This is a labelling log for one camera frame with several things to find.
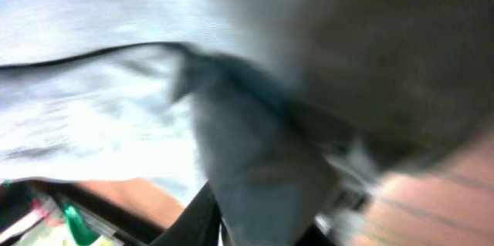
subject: wooden floor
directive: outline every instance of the wooden floor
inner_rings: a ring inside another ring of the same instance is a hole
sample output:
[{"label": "wooden floor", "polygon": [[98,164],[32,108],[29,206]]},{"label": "wooden floor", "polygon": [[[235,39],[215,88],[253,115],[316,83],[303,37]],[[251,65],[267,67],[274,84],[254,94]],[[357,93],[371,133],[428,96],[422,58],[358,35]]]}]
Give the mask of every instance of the wooden floor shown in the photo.
[{"label": "wooden floor", "polygon": [[494,135],[461,153],[435,174],[390,175],[354,245],[494,245]]}]

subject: green object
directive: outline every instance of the green object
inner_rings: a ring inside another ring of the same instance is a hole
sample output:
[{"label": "green object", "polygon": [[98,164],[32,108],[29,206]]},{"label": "green object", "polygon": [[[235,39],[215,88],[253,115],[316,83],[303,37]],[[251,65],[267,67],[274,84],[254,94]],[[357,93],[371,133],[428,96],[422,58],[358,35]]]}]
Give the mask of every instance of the green object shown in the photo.
[{"label": "green object", "polygon": [[83,218],[72,205],[65,204],[63,206],[63,216],[74,241],[79,246],[89,246],[100,237],[98,233],[90,230],[84,224]]}]

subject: floor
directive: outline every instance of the floor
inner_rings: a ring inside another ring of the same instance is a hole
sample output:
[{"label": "floor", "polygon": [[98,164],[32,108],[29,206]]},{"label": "floor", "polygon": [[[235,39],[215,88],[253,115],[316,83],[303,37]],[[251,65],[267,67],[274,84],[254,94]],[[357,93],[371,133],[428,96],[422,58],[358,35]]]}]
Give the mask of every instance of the floor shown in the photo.
[{"label": "floor", "polygon": [[392,174],[354,245],[494,245],[494,133],[435,174]]}]

